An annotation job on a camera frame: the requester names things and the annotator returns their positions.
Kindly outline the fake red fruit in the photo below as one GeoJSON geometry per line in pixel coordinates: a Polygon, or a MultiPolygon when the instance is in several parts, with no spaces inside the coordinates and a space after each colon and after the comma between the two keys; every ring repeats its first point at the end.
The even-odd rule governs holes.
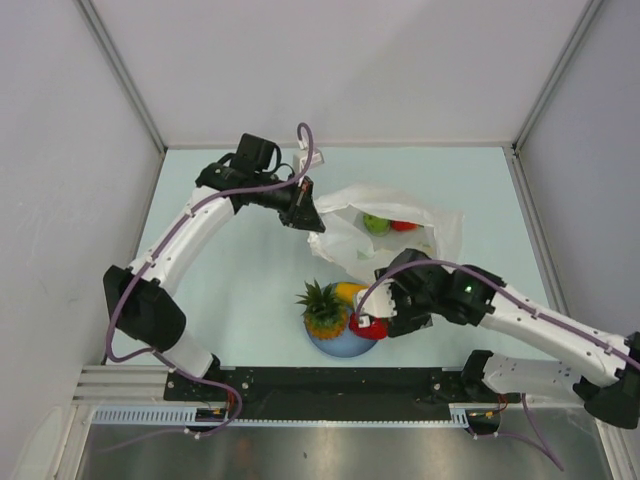
{"type": "Polygon", "coordinates": [[[353,313],[349,320],[350,331],[359,338],[379,341],[388,337],[389,321],[386,318],[369,317],[369,323],[360,324],[360,318],[353,313]]]}

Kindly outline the white plastic bag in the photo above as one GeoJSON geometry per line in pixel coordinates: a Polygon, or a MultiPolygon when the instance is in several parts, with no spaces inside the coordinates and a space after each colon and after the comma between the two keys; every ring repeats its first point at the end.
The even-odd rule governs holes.
{"type": "Polygon", "coordinates": [[[315,206],[326,230],[308,235],[312,254],[363,283],[407,248],[450,261],[461,251],[461,212],[428,207],[397,189],[354,184],[315,206]]]}

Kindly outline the fake mango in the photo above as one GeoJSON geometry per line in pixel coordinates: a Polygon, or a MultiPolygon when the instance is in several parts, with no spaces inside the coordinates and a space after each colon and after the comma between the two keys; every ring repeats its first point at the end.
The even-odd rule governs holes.
{"type": "Polygon", "coordinates": [[[353,307],[355,296],[360,291],[367,289],[367,285],[358,283],[338,282],[334,284],[334,293],[337,298],[350,307],[353,307]]]}

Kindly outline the fake green fruit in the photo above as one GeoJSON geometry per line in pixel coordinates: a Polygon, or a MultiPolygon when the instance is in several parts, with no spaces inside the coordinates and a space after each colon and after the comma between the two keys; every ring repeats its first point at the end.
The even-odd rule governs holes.
{"type": "Polygon", "coordinates": [[[391,221],[382,217],[364,213],[363,225],[374,236],[385,236],[391,230],[391,221]]]}

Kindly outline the fake red wax apple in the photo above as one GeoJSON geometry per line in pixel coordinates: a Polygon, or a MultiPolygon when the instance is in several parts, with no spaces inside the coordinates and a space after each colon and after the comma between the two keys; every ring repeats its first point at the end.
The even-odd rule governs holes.
{"type": "Polygon", "coordinates": [[[419,228],[419,225],[412,222],[406,222],[406,221],[391,222],[391,229],[396,232],[413,231],[413,230],[416,230],[417,228],[419,228]]]}

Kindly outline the fake pineapple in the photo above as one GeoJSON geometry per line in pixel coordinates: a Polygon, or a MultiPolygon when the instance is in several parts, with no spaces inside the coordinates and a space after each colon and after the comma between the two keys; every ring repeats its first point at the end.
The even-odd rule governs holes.
{"type": "Polygon", "coordinates": [[[338,338],[348,323],[347,303],[342,300],[334,284],[321,286],[316,280],[304,283],[297,304],[304,307],[303,323],[313,339],[326,341],[338,338]]]}

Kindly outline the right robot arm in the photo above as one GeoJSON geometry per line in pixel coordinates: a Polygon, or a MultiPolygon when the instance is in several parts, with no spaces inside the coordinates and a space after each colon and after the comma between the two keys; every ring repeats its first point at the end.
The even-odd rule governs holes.
{"type": "Polygon", "coordinates": [[[419,330],[439,315],[452,324],[505,334],[549,355],[540,361],[472,352],[461,388],[473,401],[493,393],[565,398],[614,427],[639,425],[636,332],[623,336],[582,324],[536,303],[498,275],[415,249],[376,270],[358,308],[367,312],[370,305],[382,306],[391,337],[419,330]]]}

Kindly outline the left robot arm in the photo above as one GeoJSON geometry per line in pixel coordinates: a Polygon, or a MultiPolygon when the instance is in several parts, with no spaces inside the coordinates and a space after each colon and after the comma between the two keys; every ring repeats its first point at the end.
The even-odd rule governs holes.
{"type": "Polygon", "coordinates": [[[111,343],[121,331],[142,342],[141,351],[185,376],[187,389],[199,399],[219,392],[219,360],[188,332],[174,295],[205,244],[249,205],[277,212],[285,227],[326,230],[307,175],[320,153],[306,123],[298,125],[296,135],[301,155],[292,174],[282,180],[276,174],[282,164],[280,147],[243,134],[235,151],[200,172],[188,201],[163,236],[127,267],[113,265],[103,276],[110,316],[106,341],[111,343]]]}

